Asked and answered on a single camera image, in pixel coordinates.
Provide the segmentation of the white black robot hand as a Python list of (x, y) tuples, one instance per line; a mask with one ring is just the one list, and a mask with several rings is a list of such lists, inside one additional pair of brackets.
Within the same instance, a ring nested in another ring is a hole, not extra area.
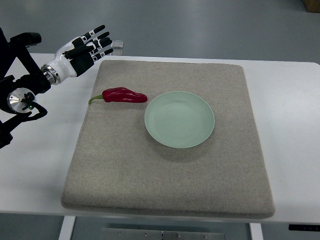
[(41, 67), (51, 85), (58, 85), (67, 78), (76, 78), (89, 70), (96, 61), (111, 54), (113, 41), (101, 25), (75, 37), (54, 55), (54, 59)]

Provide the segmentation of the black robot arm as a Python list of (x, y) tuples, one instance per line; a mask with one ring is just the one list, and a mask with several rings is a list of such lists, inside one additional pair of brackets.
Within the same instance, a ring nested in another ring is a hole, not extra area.
[[(11, 143), (11, 132), (21, 123), (38, 120), (48, 111), (36, 102), (36, 95), (43, 94), (51, 88), (51, 84), (34, 59), (28, 47), (42, 41), (36, 32), (24, 32), (7, 40), (0, 31), (0, 109), (14, 116), (0, 123), (0, 147)], [(15, 79), (8, 71), (19, 59), (28, 74)]]

